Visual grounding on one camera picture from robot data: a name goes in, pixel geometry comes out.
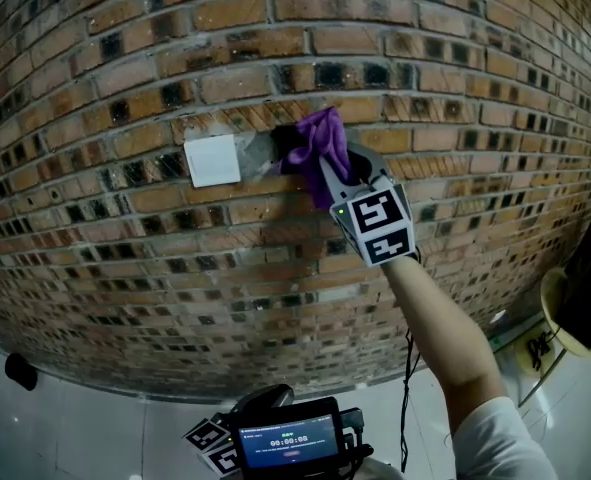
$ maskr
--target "tiled floor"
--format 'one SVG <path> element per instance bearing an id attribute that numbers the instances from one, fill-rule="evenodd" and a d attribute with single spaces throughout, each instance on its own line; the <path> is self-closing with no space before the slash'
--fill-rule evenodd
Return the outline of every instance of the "tiled floor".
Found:
<path id="1" fill-rule="evenodd" d="M 0 355 L 0 480 L 208 480 L 181 436 L 217 407 L 146 401 L 41 375 L 33 392 L 4 375 Z M 514 400 L 534 380 L 499 354 Z M 364 439 L 375 458 L 399 464 L 402 382 L 337 395 L 340 408 L 364 411 Z M 570 355 L 520 411 L 560 479 L 591 479 L 591 358 Z M 428 371 L 411 381 L 407 416 L 411 479 L 454 477 L 446 409 Z"/>

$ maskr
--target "purple rag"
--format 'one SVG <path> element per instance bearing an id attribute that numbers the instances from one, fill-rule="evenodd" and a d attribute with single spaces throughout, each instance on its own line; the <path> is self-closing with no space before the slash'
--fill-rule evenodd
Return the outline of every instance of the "purple rag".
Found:
<path id="1" fill-rule="evenodd" d="M 306 179 L 315 207 L 318 210 L 328 209 L 333 204 L 333 197 L 322 173 L 320 156 L 324 156 L 343 183 L 347 185 L 358 183 L 348 160 L 342 118 L 337 109 L 331 107 L 305 117 L 295 127 L 302 137 L 308 139 L 308 146 L 290 151 L 280 163 L 280 170 L 285 165 L 298 167 Z"/>

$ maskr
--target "wire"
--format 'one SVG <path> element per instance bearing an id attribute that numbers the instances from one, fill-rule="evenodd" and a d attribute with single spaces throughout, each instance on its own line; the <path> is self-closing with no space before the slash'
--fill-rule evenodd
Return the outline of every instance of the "wire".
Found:
<path id="1" fill-rule="evenodd" d="M 406 410 L 408 409 L 408 402 L 410 400 L 410 388 L 408 387 L 408 382 L 410 381 L 411 377 L 415 373 L 415 369 L 417 368 L 417 363 L 419 363 L 420 355 L 417 354 L 417 358 L 415 359 L 415 364 L 411 368 L 411 360 L 413 355 L 413 345 L 415 341 L 413 340 L 413 336 L 411 335 L 411 331 L 406 331 L 406 342 L 408 343 L 408 352 L 406 355 L 406 376 L 404 378 L 404 400 L 402 401 L 402 414 L 400 419 L 400 447 L 402 449 L 402 463 L 401 463 L 401 470 L 402 473 L 406 471 L 406 463 L 408 462 L 408 443 L 406 442 L 405 430 L 406 430 Z"/>

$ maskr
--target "display screen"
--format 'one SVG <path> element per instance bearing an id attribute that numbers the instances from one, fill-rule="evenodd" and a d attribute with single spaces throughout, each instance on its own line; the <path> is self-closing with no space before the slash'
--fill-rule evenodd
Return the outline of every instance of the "display screen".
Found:
<path id="1" fill-rule="evenodd" d="M 318 416 L 270 427 L 244 428 L 239 436 L 249 468 L 270 468 L 337 455 L 333 417 Z"/>

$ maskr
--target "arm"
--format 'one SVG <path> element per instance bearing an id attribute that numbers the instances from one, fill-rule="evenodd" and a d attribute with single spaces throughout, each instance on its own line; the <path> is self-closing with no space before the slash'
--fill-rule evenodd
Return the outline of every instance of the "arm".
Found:
<path id="1" fill-rule="evenodd" d="M 439 381 L 451 432 L 484 402 L 505 396 L 504 383 L 481 329 L 414 259 L 382 265 L 417 347 Z"/>

